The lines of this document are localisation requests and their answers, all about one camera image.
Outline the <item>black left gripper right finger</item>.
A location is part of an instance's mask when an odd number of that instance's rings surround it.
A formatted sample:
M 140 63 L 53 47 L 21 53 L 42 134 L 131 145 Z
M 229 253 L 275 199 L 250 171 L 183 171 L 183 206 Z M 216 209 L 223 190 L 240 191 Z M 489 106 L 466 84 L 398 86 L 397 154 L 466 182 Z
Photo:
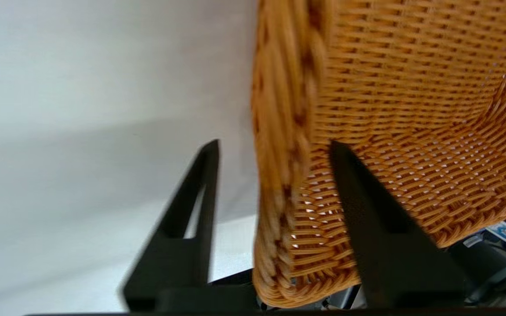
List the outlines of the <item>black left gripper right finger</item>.
M 370 309 L 462 308 L 461 268 L 346 144 L 329 148 L 350 245 Z

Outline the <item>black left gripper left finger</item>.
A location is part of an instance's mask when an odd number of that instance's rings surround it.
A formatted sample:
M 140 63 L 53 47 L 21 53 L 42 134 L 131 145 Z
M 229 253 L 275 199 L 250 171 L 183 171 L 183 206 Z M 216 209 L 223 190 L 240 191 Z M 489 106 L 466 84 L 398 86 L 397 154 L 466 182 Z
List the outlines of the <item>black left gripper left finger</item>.
M 168 290 L 207 284 L 220 142 L 197 152 L 122 289 L 128 310 L 152 312 Z

